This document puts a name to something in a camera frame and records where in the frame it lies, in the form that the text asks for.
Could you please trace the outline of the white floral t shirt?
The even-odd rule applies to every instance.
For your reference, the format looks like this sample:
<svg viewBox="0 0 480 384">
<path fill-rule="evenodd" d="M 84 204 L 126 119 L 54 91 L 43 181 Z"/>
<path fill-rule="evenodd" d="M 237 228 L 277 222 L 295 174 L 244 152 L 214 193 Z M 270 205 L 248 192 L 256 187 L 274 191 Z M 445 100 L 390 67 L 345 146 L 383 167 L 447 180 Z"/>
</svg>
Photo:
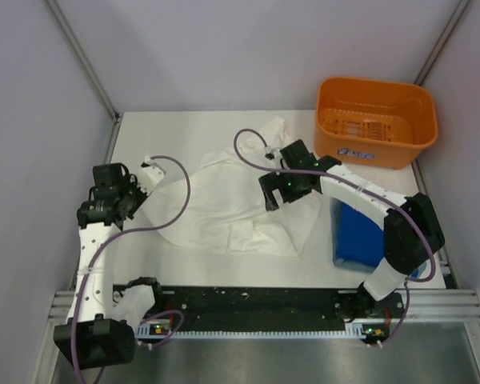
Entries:
<svg viewBox="0 0 480 384">
<path fill-rule="evenodd" d="M 279 150 L 292 143 L 286 121 L 276 117 L 253 133 L 234 136 L 232 122 L 193 130 L 195 144 L 218 145 L 204 154 L 188 179 L 154 190 L 142 205 L 152 226 L 179 214 L 160 235 L 173 245 L 217 254 L 266 254 L 298 258 L 322 208 L 320 198 L 307 195 L 275 211 L 265 208 L 255 165 L 269 167 L 266 149 Z"/>
</svg>

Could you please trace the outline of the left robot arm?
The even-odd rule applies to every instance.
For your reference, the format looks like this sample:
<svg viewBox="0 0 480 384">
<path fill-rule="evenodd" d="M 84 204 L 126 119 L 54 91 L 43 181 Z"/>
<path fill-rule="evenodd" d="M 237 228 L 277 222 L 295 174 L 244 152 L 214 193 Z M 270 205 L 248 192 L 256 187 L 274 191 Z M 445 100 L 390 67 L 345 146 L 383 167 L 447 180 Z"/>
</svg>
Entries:
<svg viewBox="0 0 480 384">
<path fill-rule="evenodd" d="M 135 332 L 144 316 L 157 317 L 165 298 L 155 278 L 129 282 L 114 301 L 113 240 L 163 180 L 155 162 L 132 174 L 122 163 L 95 166 L 89 197 L 77 211 L 80 256 L 74 300 L 66 322 L 54 329 L 54 343 L 75 368 L 87 370 L 131 362 Z"/>
</svg>

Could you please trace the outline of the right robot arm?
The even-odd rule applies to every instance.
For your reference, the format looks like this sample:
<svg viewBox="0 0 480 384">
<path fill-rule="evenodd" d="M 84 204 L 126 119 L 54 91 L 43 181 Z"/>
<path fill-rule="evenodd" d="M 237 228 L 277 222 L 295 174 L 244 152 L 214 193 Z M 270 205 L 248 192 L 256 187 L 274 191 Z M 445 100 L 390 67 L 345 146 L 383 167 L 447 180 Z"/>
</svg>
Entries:
<svg viewBox="0 0 480 384">
<path fill-rule="evenodd" d="M 343 202 L 383 232 L 382 260 L 357 288 L 352 316 L 373 317 L 386 308 L 386 298 L 408 281 L 428 282 L 435 275 L 435 254 L 445 238 L 430 198 L 384 189 L 351 172 L 331 156 L 316 158 L 301 140 L 280 152 L 284 168 L 259 178 L 266 210 L 279 201 L 292 203 L 316 191 Z"/>
</svg>

